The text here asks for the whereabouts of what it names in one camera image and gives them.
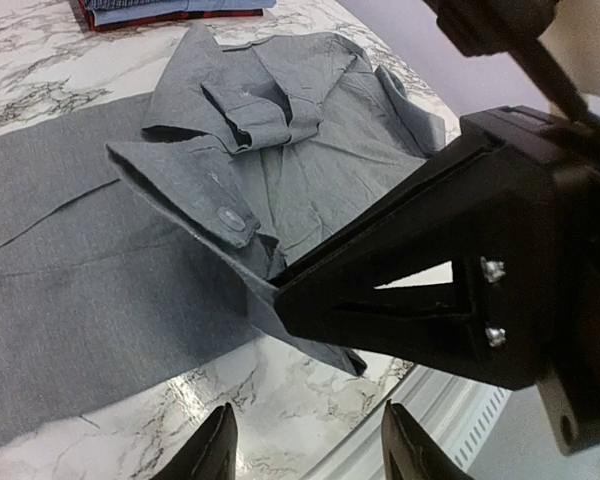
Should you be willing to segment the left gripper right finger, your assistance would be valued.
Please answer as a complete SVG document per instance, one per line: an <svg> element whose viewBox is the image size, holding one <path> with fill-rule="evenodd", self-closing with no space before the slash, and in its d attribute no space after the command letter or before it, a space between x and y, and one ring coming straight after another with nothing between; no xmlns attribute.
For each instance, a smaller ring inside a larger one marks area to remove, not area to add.
<svg viewBox="0 0 600 480"><path fill-rule="evenodd" d="M381 438L387 480L472 480L400 403L386 402Z"/></svg>

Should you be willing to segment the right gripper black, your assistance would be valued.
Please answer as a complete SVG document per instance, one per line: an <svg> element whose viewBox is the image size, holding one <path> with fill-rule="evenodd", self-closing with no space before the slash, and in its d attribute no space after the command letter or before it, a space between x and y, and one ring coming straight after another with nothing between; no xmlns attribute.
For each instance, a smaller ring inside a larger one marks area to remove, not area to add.
<svg viewBox="0 0 600 480"><path fill-rule="evenodd" d="M559 450L600 445L600 117L464 116L469 378L536 385Z"/></svg>

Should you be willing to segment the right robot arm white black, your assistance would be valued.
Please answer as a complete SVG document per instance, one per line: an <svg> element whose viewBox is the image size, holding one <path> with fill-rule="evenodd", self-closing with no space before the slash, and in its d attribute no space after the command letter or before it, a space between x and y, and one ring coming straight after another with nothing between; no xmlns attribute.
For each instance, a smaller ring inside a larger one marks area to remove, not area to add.
<svg viewBox="0 0 600 480"><path fill-rule="evenodd" d="M434 1L465 56L509 53L560 110L500 107L275 278L293 335L520 390L560 451L600 444L600 117L540 37L553 1Z"/></svg>

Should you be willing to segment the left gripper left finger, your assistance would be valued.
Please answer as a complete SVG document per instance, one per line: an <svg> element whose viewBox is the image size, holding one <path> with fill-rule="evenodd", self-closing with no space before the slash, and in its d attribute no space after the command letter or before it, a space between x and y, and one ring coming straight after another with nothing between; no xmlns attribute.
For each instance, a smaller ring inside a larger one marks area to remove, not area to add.
<svg viewBox="0 0 600 480"><path fill-rule="evenodd" d="M230 403L216 407L153 480L234 480L238 426Z"/></svg>

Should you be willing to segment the grey long sleeve shirt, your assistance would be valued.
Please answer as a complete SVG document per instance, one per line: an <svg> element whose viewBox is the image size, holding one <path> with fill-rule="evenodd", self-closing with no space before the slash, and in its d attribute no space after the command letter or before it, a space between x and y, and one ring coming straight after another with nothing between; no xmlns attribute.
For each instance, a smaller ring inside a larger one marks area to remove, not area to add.
<svg viewBox="0 0 600 480"><path fill-rule="evenodd" d="M256 331L274 279L445 145L335 33L190 29L156 88L0 136L0 447L149 389Z"/></svg>

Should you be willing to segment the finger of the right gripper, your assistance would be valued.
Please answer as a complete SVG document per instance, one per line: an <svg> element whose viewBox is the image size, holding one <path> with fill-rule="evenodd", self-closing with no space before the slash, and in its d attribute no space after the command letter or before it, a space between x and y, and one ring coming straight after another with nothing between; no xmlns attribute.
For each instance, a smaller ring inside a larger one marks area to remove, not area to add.
<svg viewBox="0 0 600 480"><path fill-rule="evenodd" d="M276 285L274 307L299 337L369 350L509 389L547 367L555 290L555 202L546 189L497 189L487 248L509 278L480 279L467 262L445 262L386 285Z"/></svg>
<svg viewBox="0 0 600 480"><path fill-rule="evenodd" d="M499 284L510 267L488 250L501 157L493 139L458 139L273 280L276 285L386 285L445 262Z"/></svg>

